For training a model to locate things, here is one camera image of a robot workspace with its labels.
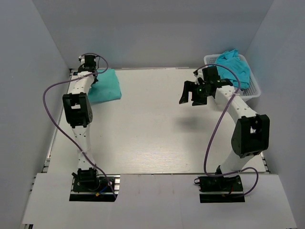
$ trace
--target teal towel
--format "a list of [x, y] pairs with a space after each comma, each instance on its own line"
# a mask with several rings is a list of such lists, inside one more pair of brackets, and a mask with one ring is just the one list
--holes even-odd
[[[240, 88], [247, 89], [250, 85], [250, 68], [245, 61], [238, 57], [238, 50], [225, 51], [221, 54], [215, 63], [221, 64], [232, 70], [240, 81]], [[229, 79], [234, 87], [238, 87], [235, 77], [226, 69], [217, 67], [221, 79]]]
[[102, 103], [117, 100], [122, 97], [120, 83], [114, 69], [108, 69], [97, 76], [98, 82], [92, 84], [88, 93], [91, 103]]

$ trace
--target white panel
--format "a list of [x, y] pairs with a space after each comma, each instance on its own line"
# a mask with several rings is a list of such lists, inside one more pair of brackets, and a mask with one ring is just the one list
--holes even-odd
[[304, 1], [274, 1], [246, 53], [262, 89], [253, 105], [270, 117], [264, 155], [279, 174], [299, 228], [305, 228], [304, 12]]
[[273, 0], [34, 0], [65, 61], [85, 52], [112, 67], [197, 66], [243, 54]]
[[[67, 78], [69, 70], [30, 0], [1, 1], [0, 30], [0, 222], [15, 229], [54, 130], [42, 93]], [[56, 119], [63, 89], [47, 96]]]
[[[179, 104], [185, 80], [195, 80], [192, 69], [119, 70], [122, 98], [92, 104], [91, 153], [108, 174], [202, 173], [203, 157], [222, 110], [212, 97], [208, 105]], [[65, 119], [60, 126], [73, 136]], [[231, 152], [235, 124], [226, 114], [208, 158], [216, 168]], [[58, 133], [49, 173], [76, 172], [76, 146]], [[265, 171], [260, 156], [246, 166]]]
[[[69, 202], [72, 176], [38, 174], [23, 223], [35, 229], [295, 228], [277, 175], [261, 175], [245, 203], [201, 204], [197, 175], [122, 175], [113, 203]], [[241, 174], [249, 189], [255, 175]]]

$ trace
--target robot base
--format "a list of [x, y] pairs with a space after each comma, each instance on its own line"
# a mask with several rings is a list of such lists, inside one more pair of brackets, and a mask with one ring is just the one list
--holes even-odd
[[194, 182], [200, 186], [200, 203], [244, 202], [240, 176], [198, 177]]
[[[104, 176], [96, 170], [81, 170], [73, 173], [74, 180], [69, 201], [114, 202], [115, 198]], [[111, 186], [118, 191], [120, 176], [108, 177]]]

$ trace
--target white table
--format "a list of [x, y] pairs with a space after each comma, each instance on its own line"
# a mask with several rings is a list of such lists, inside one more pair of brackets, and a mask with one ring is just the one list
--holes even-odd
[[[193, 70], [117, 70], [116, 74], [121, 100], [92, 105], [91, 151], [97, 165], [108, 174], [202, 173], [207, 143], [222, 111], [212, 97], [205, 106], [179, 105], [184, 81], [195, 79]], [[60, 126], [73, 136], [65, 114]], [[234, 127], [226, 114], [213, 141], [208, 172], [227, 158]], [[58, 132], [48, 173], [71, 174], [77, 164], [75, 145]], [[265, 171], [260, 156], [246, 166]]]
[[[245, 203], [201, 204], [197, 175], [122, 175], [113, 202], [69, 202], [72, 176], [38, 174], [23, 224], [34, 229], [295, 228], [278, 175], [263, 174]], [[255, 174], [241, 174], [248, 190]]]

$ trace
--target black mounting plate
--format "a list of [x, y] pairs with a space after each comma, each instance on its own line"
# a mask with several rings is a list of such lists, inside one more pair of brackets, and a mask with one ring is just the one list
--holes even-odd
[[240, 176], [198, 177], [200, 203], [244, 202], [243, 185]]
[[[81, 182], [77, 180], [77, 178], [74, 179], [73, 182], [73, 191], [74, 192], [99, 192], [101, 191], [104, 187], [107, 186], [107, 180], [105, 177], [98, 177], [100, 180], [99, 186], [97, 186], [95, 189], [88, 189], [87, 187], [81, 185]], [[112, 182], [112, 187], [114, 188], [114, 182], [115, 182], [115, 177], [108, 177], [109, 181]], [[110, 187], [107, 187], [103, 192], [112, 192]]]

